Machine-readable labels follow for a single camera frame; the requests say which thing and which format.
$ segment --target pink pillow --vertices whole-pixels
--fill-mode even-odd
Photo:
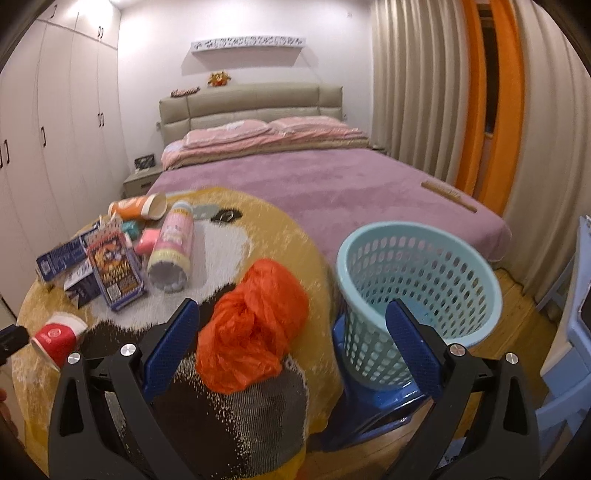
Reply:
[[[256,137],[270,129],[269,125],[260,120],[240,120],[221,127],[192,130],[185,135],[183,146],[185,148],[200,148],[223,145]]]
[[[283,133],[303,132],[319,128],[349,128],[347,124],[340,122],[331,116],[290,116],[270,122],[269,127]]]

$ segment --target white wardrobe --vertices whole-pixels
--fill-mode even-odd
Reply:
[[[0,295],[18,314],[35,258],[121,198],[121,13],[57,0],[0,73]]]

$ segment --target blue object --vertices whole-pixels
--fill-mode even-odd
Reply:
[[[501,288],[480,254],[419,223],[372,223],[349,235],[337,256],[337,280],[347,303],[345,366],[376,390],[412,380],[385,324],[394,298],[447,344],[465,347],[486,338],[501,315]]]
[[[386,308],[386,327],[392,340],[398,345],[409,371],[419,390],[435,401],[443,395],[441,364],[415,325],[411,322],[406,306],[396,301]]]
[[[415,382],[391,391],[360,385],[343,365],[344,316],[335,323],[332,335],[344,390],[326,429],[311,439],[324,452],[351,447],[406,425],[426,399]]]
[[[541,371],[550,389],[547,403],[536,412],[541,432],[566,420],[574,435],[591,408],[591,331],[581,312],[591,284],[590,225],[591,219],[579,219],[569,295],[557,338]]]
[[[53,281],[59,274],[86,258],[87,237],[98,230],[100,222],[81,235],[75,236],[50,252],[37,257],[37,272],[45,282]]]
[[[148,403],[163,394],[187,349],[195,339],[199,327],[199,306],[189,300],[177,310],[152,354],[144,362],[142,393]]]
[[[137,240],[141,233],[141,228],[139,227],[139,223],[137,220],[129,220],[128,222],[123,222],[121,225],[121,229],[123,233],[127,233],[129,238],[132,240]]]

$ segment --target beige curtain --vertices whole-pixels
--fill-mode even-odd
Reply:
[[[450,184],[466,132],[469,58],[457,0],[374,0],[372,141]]]
[[[539,300],[573,255],[578,217],[591,213],[591,79],[551,17],[514,0],[525,60],[525,117],[504,218],[501,265]]]

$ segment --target plastic laundry basket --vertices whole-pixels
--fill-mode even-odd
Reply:
[[[499,282],[480,254],[419,223],[372,223],[349,235],[337,256],[337,279],[347,303],[344,363],[375,390],[412,380],[386,329],[385,311],[393,299],[401,298],[448,345],[477,344],[501,315]]]

